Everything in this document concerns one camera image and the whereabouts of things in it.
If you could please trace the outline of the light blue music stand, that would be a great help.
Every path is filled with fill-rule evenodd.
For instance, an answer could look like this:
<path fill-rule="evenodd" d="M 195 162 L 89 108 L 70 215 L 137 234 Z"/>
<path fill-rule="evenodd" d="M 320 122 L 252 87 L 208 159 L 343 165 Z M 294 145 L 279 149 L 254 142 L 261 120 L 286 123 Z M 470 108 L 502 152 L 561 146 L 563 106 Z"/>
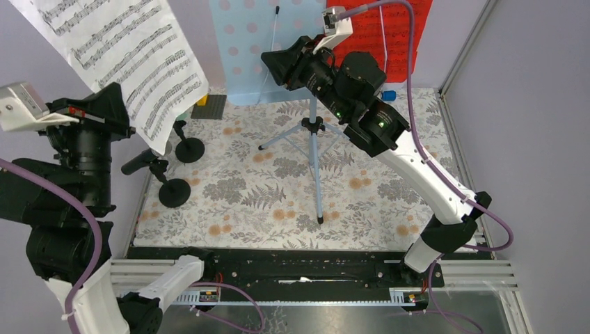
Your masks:
<path fill-rule="evenodd" d="M 291 129 L 277 135 L 278 140 L 303 132 L 308 136 L 305 151 L 315 173 L 319 172 L 319 133 L 331 131 L 339 138 L 345 125 L 307 88 L 289 91 L 278 86 L 261 60 L 266 51 L 290 48 L 299 37 L 324 36 L 322 12 L 329 8 L 316 1 L 212 1 L 210 9 L 228 99 L 236 105 L 308 100 L 309 114 Z"/>

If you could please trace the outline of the white sheet music page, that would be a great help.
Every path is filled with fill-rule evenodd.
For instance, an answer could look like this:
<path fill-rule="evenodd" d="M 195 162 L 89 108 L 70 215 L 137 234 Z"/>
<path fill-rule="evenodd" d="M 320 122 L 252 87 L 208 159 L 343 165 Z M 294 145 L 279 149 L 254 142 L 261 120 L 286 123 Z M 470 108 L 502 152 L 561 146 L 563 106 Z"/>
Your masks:
<path fill-rule="evenodd" d="M 167 1 L 14 1 L 93 91 L 111 83 L 137 134 L 164 153 L 209 82 Z"/>

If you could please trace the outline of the red sheet music page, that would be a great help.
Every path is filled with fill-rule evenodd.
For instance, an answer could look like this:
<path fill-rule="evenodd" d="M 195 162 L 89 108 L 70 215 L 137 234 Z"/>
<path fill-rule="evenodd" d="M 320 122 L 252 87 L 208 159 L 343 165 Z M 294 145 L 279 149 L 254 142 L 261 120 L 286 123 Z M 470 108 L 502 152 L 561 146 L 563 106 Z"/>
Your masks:
<path fill-rule="evenodd" d="M 351 10 L 370 1 L 328 1 L 330 6 L 344 6 Z M 433 1 L 407 1 L 414 14 L 413 56 L 411 72 L 417 60 L 417 48 L 425 30 Z M 369 52 L 387 75 L 386 83 L 402 83 L 407 79 L 408 39 L 410 15 L 401 4 L 389 4 L 354 15 L 351 18 L 353 34 L 341 42 L 334 53 L 340 65 L 348 53 Z"/>

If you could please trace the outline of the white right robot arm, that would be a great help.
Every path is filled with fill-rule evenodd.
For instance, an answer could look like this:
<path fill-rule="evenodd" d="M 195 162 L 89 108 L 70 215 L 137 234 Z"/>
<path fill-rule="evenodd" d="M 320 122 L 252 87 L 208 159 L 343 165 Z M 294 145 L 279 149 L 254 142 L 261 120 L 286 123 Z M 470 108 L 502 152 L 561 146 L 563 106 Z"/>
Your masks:
<path fill-rule="evenodd" d="M 440 255 L 471 240 L 492 198 L 462 186 L 414 141 L 409 122 L 376 96 L 386 75 L 369 52 L 350 52 L 337 63 L 331 50 L 313 50 L 318 42 L 301 36 L 286 50 L 262 53 L 261 60 L 277 85 L 307 88 L 345 125 L 344 135 L 357 148 L 389 166 L 430 206 L 433 216 L 399 267 L 402 283 L 415 287 Z"/>

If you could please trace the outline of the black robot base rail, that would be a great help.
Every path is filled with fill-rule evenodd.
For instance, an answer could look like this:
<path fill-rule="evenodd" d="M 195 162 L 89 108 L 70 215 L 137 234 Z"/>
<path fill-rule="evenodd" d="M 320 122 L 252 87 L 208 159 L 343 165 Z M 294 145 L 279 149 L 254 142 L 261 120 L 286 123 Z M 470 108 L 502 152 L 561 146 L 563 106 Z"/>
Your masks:
<path fill-rule="evenodd" d="M 204 257 L 202 281 L 239 287 L 258 302 L 385 303 L 398 289 L 426 294 L 426 286 L 444 285 L 402 266 L 400 252 L 353 250 L 133 247 L 115 261 L 113 277 L 149 284 L 182 255 Z"/>

